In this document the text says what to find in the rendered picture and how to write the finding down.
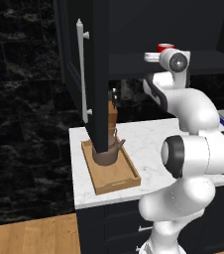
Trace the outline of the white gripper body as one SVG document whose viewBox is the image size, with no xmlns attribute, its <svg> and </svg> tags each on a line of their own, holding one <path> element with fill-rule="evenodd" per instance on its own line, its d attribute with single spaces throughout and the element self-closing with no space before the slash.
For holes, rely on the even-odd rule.
<svg viewBox="0 0 224 254">
<path fill-rule="evenodd" d="M 147 63 L 158 63 L 160 61 L 160 53 L 145 53 L 144 61 Z"/>
</svg>

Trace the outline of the wooden knife block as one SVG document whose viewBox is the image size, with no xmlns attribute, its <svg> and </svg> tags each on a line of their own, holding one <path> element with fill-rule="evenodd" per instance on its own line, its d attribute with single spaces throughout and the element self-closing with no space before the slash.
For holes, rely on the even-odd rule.
<svg viewBox="0 0 224 254">
<path fill-rule="evenodd" d="M 108 127 L 115 127 L 117 123 L 118 110 L 111 100 L 108 101 Z"/>
</svg>

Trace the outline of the dark cabinet door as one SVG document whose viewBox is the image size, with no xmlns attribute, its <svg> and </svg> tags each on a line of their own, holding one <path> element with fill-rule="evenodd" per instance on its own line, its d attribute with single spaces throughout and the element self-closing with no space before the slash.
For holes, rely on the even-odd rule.
<svg viewBox="0 0 224 254">
<path fill-rule="evenodd" d="M 109 1 L 54 0 L 61 81 L 82 119 L 81 81 L 76 22 L 81 20 L 84 40 L 87 108 L 92 109 L 87 133 L 97 152 L 108 150 Z"/>
</svg>

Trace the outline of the dark base cabinet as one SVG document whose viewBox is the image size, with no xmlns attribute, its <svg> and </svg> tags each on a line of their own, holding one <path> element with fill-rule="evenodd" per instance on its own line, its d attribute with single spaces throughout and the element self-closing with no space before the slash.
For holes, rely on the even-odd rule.
<svg viewBox="0 0 224 254">
<path fill-rule="evenodd" d="M 137 254 L 152 232 L 139 232 L 139 226 L 153 226 L 135 200 L 80 209 L 76 217 L 81 254 Z M 180 231 L 178 243 L 186 254 L 224 251 L 224 186 L 204 214 Z"/>
</svg>

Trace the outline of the dark wall cabinet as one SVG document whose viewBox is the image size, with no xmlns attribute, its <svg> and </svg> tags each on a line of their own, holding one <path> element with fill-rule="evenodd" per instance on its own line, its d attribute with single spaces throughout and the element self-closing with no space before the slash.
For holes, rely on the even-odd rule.
<svg viewBox="0 0 224 254">
<path fill-rule="evenodd" d="M 224 0 L 109 0 L 109 77 L 161 71 L 161 43 L 190 52 L 192 74 L 224 73 Z"/>
</svg>

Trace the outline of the red mug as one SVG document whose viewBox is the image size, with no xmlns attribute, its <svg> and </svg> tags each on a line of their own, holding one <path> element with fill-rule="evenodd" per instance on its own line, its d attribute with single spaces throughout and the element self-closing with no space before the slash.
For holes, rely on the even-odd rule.
<svg viewBox="0 0 224 254">
<path fill-rule="evenodd" d="M 175 45 L 173 44 L 161 43 L 157 45 L 157 52 L 161 53 L 162 51 L 166 49 L 174 49 L 174 48 L 175 48 Z"/>
</svg>

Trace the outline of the brown grey kettle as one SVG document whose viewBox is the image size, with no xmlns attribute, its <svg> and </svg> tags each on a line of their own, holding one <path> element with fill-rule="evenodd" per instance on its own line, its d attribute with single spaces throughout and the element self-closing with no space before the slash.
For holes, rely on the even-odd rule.
<svg viewBox="0 0 224 254">
<path fill-rule="evenodd" d="M 110 166 L 118 159 L 119 150 L 123 147 L 125 139 L 117 140 L 117 128 L 110 127 L 108 129 L 108 150 L 106 152 L 97 153 L 92 148 L 92 159 L 99 166 Z"/>
</svg>

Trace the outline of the wooden tray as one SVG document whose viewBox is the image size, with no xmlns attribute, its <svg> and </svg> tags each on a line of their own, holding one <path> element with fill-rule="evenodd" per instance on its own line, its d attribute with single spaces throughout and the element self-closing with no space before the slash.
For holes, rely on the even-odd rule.
<svg viewBox="0 0 224 254">
<path fill-rule="evenodd" d="M 141 184 L 141 177 L 124 147 L 119 150 L 118 159 L 111 166 L 99 166 L 93 161 L 91 140 L 82 141 L 81 149 L 96 194 L 124 190 Z"/>
</svg>

